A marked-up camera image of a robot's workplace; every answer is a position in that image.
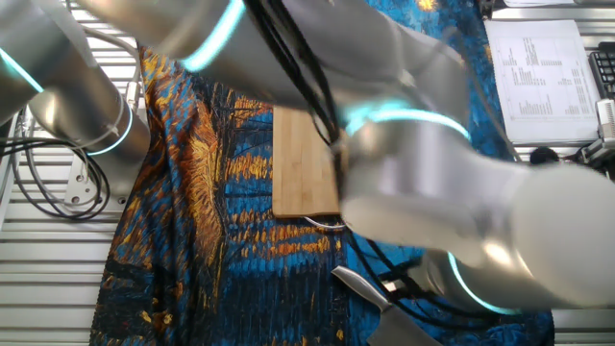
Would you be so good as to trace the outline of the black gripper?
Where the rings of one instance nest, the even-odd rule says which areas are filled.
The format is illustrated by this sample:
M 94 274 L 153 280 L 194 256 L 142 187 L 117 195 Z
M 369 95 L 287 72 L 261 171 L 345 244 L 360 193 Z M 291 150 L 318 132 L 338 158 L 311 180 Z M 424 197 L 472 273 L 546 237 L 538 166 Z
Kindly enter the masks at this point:
M 429 300 L 432 293 L 424 289 L 411 276 L 420 267 L 420 261 L 404 261 L 383 273 L 383 285 L 394 301 L 402 299 Z

